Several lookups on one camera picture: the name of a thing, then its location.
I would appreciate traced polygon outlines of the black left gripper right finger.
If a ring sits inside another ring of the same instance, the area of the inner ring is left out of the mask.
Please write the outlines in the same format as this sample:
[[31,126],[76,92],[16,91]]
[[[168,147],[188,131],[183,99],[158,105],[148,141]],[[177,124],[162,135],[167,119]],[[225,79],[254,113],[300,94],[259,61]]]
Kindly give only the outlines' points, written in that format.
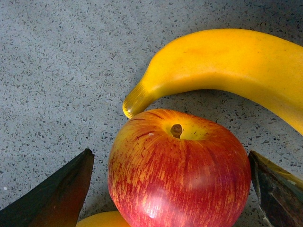
[[251,180],[272,227],[303,225],[303,181],[256,151],[250,151]]

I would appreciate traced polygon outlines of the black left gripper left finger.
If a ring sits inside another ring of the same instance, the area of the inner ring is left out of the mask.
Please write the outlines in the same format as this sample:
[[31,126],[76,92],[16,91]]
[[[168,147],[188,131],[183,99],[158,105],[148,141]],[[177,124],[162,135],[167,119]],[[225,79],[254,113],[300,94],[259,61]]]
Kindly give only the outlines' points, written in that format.
[[0,212],[2,227],[74,227],[87,196],[94,155],[85,149]]

